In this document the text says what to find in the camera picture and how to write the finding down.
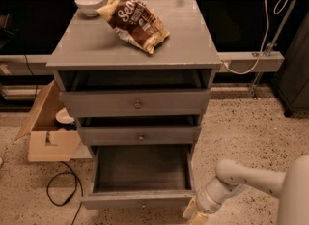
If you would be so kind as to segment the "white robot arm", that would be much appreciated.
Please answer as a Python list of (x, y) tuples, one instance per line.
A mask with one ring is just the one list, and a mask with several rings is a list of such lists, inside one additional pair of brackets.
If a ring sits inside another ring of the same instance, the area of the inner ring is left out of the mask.
[(298, 158), (287, 172), (247, 168), (233, 160), (220, 160), (215, 176), (191, 198), (183, 218), (187, 225), (206, 225), (209, 214), (247, 187), (279, 200), (276, 225), (309, 225), (309, 155)]

